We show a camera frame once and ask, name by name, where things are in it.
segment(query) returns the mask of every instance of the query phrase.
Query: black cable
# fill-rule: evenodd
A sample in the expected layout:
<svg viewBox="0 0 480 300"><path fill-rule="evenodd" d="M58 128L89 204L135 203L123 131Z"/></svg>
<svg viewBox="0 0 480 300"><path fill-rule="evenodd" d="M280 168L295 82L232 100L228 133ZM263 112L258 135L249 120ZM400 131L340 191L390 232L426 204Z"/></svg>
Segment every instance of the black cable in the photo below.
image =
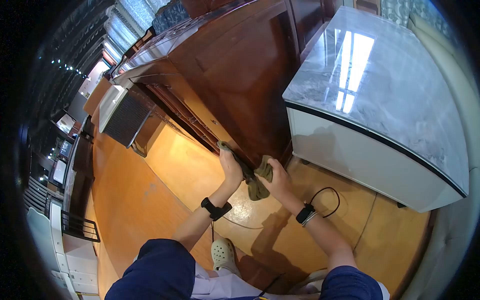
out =
<svg viewBox="0 0 480 300"><path fill-rule="evenodd" d="M313 195L312 199L311 199L310 202L309 202L309 204L312 204L312 202L313 202L313 200L315 199L316 195L318 195L320 192L325 191L325 190L328 190L328 189L331 189L332 191L335 192L336 197L337 197L337 199L338 199L338 204L336 205L336 208L335 208L331 213L327 214L326 216L323 216L322 218L326 218L326 217L329 217L329 216L333 215L333 214L337 211L337 209L340 207L340 195L338 195L338 192L337 192L334 188L332 188L332 187L323 188L323 189L319 190L318 192L316 192L315 195ZM244 228L248 228L248 229L262 229L262 228L263 228L263 227L262 227L262 228L249 228L249 227L240 225L240 224L238 224L238 223L235 223L235 222L233 222L233 221L231 221L231 220L229 220L229 219L227 219L227 218L225 218L225 219L226 219L227 221L229 221L229 222L232 222L233 224L236 224L236 225L242 226L242 227L244 227ZM214 228L213 228L213 222L212 222L212 243L213 243L213 242L214 242ZM283 275L283 274L280 274L280 275L278 275L277 277L275 277L274 280L272 280L272 282L270 282L270 284L269 284L269 285L260 293L260 295L258 295L258 296L259 296L259 297L263 296L263 295L267 292L267 290L268 290L277 280L279 280L279 279L281 278L282 275Z"/></svg>
<svg viewBox="0 0 480 300"><path fill-rule="evenodd" d="M337 197L337 199L338 199L338 204L336 205L336 208L333 210L333 212L327 214L326 216L323 216L322 218L326 218L326 217L328 217L328 216L333 215L333 214L336 212L336 210L340 207L340 196L338 195L337 191L336 191L334 188L332 188L332 187L326 187L326 188L323 188L323 189L319 190L318 192L316 192L315 195L313 195L312 199L310 200L309 204L312 204L315 196L318 195L318 193L320 193L320 192L322 192L322 191L324 191L324 190L327 190L327 189L331 189L332 191L335 192L336 197Z"/></svg>

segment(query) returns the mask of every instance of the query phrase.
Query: string lights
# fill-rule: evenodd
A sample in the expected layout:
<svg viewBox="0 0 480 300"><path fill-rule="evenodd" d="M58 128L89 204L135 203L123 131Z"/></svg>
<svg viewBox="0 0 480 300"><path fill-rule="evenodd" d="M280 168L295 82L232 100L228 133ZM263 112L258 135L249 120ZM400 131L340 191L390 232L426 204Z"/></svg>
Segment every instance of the string lights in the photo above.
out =
<svg viewBox="0 0 480 300"><path fill-rule="evenodd" d="M65 67L65 70L67 71L72 71L73 70L73 66L68 66L67 64L64 64L63 65ZM75 69L75 71L79 74L79 75L82 75L82 71L78 70L78 69ZM87 77L85 74L82 76L82 78L86 78L88 81L91 81L91 78L90 77Z"/></svg>

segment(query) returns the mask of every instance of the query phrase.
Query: person's right hand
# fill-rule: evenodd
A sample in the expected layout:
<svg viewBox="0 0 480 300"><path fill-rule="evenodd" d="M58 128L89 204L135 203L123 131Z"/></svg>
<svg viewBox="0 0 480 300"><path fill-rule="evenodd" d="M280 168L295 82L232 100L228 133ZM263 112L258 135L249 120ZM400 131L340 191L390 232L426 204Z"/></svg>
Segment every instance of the person's right hand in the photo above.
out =
<svg viewBox="0 0 480 300"><path fill-rule="evenodd" d="M265 178L258 176L257 174L255 174L255 176L264 184L267 190L270 191L271 195L274 196L279 202L283 202L285 199L291 198L293 196L292 184L287 172L285 169L283 169L278 160L270 158L267 162L272 166L273 169L272 182L268 182Z"/></svg>

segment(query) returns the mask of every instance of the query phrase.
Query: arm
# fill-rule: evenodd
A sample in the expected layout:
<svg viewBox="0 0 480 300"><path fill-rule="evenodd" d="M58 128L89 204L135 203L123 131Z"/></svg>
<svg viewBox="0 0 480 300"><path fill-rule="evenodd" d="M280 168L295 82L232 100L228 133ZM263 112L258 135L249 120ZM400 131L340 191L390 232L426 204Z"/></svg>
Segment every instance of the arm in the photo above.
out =
<svg viewBox="0 0 480 300"><path fill-rule="evenodd" d="M269 159L268 163L273 168L272 182L263 177L258 179L292 215L296 216L304 207L304 203L291 191L291 183L287 172L276 159ZM357 267L350 245L338 230L321 215L314 216L305 226L313 240L328 256L328 271L341 265Z"/></svg>
<svg viewBox="0 0 480 300"><path fill-rule="evenodd" d="M240 165L235 161L231 152L220 150L220 164L225 173L225 180L220 187L208 197L210 202L216 207L223 207L243 180ZM177 231L172 235L172 240L177 240L190 251L211 223L210 213L206 208L199 206L185 222L177 228Z"/></svg>

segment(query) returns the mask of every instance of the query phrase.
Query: wrist strap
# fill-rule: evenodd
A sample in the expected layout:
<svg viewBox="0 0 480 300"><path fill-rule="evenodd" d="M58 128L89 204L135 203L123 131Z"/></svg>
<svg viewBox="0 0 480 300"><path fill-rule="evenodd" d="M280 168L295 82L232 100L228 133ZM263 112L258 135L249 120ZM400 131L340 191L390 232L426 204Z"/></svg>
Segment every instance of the wrist strap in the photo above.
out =
<svg viewBox="0 0 480 300"><path fill-rule="evenodd" d="M210 213L210 218L215 222L220 219L224 214L232 209L232 205L230 203L225 203L223 207L216 207L210 202L210 199L206 197L203 199L202 203L200 204L201 207L204 207Z"/></svg>
<svg viewBox="0 0 480 300"><path fill-rule="evenodd" d="M305 203L305 207L299 212L295 219L302 224L312 212L315 212L313 205Z"/></svg>
<svg viewBox="0 0 480 300"><path fill-rule="evenodd" d="M311 219L313 219L314 216L318 215L317 212L310 212L310 214L308 215L308 217L305 219L305 221L302 222L301 226L302 227L305 227L308 223L308 221L310 221Z"/></svg>

